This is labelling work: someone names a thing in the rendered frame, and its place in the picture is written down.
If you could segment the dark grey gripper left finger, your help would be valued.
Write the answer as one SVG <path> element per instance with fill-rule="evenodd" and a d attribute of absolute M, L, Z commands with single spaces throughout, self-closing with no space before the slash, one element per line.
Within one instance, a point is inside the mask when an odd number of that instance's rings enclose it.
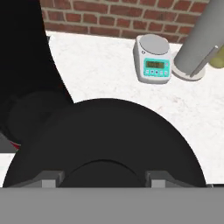
<path fill-rule="evenodd" d="M 35 178 L 20 183 L 19 187 L 56 188 L 64 180 L 63 171 L 42 171 Z"/>

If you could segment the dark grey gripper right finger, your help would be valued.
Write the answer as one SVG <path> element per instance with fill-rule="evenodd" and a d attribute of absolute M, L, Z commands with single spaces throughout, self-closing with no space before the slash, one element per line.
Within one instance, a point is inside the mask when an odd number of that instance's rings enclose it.
<path fill-rule="evenodd" d="M 175 179 L 167 171 L 147 171 L 145 173 L 145 186 L 150 188 L 192 187 L 190 184 Z"/>

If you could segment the black round blender lid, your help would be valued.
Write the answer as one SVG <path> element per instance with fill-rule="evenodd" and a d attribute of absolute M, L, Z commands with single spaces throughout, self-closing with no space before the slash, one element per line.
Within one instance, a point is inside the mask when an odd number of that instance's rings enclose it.
<path fill-rule="evenodd" d="M 117 99 L 82 101 L 53 114 L 23 140 L 3 184 L 11 187 L 42 171 L 64 172 L 64 187 L 143 187 L 148 171 L 206 184 L 193 150 L 168 121 Z"/>

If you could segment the white digital kitchen scale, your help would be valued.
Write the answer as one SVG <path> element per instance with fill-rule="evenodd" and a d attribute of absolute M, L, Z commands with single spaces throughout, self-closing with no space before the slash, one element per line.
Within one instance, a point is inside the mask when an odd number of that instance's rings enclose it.
<path fill-rule="evenodd" d="M 133 47 L 136 76 L 142 83 L 165 84 L 172 75 L 172 53 L 166 38 L 156 34 L 136 37 Z"/>

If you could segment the yellow-green round object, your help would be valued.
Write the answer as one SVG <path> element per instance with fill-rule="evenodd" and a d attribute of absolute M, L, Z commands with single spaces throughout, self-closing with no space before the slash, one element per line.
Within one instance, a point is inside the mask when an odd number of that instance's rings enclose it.
<path fill-rule="evenodd" d="M 224 46 L 210 60 L 209 64 L 214 68 L 223 68 L 224 67 Z"/>

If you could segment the grey paper towel holder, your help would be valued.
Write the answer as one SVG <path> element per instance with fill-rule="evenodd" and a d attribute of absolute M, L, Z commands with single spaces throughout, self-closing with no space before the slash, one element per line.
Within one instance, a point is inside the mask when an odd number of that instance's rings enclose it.
<path fill-rule="evenodd" d="M 224 0 L 210 0 L 178 52 L 172 73 L 184 81 L 198 81 L 205 66 L 224 45 Z"/>

